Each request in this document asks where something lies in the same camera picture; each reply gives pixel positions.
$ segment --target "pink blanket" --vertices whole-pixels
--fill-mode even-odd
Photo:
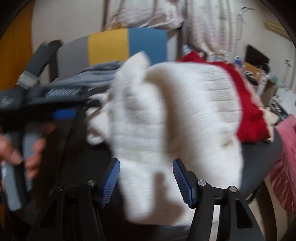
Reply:
[[[282,207],[296,213],[296,119],[293,115],[277,125],[283,151],[270,173],[275,196]]]

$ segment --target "human hand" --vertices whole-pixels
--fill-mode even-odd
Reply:
[[[43,128],[43,134],[48,135],[53,132],[55,125],[52,123],[46,123]],[[34,179],[39,171],[39,165],[42,161],[42,151],[46,147],[46,139],[41,138],[36,141],[33,145],[34,154],[27,158],[25,162],[25,168],[27,169],[27,177],[29,179]],[[0,158],[2,158],[7,163],[12,165],[19,165],[23,161],[23,157],[20,152],[15,149],[9,138],[4,135],[0,135]]]

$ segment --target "white cloth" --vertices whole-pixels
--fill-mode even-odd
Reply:
[[[184,0],[109,0],[106,30],[154,27],[174,30],[183,23]]]
[[[108,95],[101,110],[88,111],[88,141],[106,140],[120,161],[129,221],[191,224],[194,210],[184,204],[172,172],[176,158],[213,187],[240,187],[241,107],[221,68],[172,62],[149,67],[138,53],[118,70]]]
[[[232,60],[236,14],[232,0],[188,0],[188,43],[208,55]]]

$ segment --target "air conditioner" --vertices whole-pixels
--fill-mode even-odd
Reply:
[[[285,29],[283,28],[283,26],[281,24],[275,23],[272,21],[266,21],[264,23],[264,26],[267,30],[274,32],[274,33],[291,41],[289,35],[287,34],[287,32],[285,31]]]

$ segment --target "metal bolt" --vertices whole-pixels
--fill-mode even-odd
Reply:
[[[237,191],[237,188],[234,187],[234,186],[231,186],[231,187],[229,187],[229,190],[230,190],[231,192],[236,192],[236,191]]]
[[[197,183],[200,186],[205,186],[207,184],[204,180],[199,180]]]
[[[56,188],[56,191],[57,192],[61,192],[63,190],[64,190],[64,187],[63,186],[57,186],[57,188]]]
[[[93,186],[93,185],[95,185],[96,184],[96,181],[95,180],[89,180],[88,182],[87,182],[87,185],[89,185],[89,186]]]

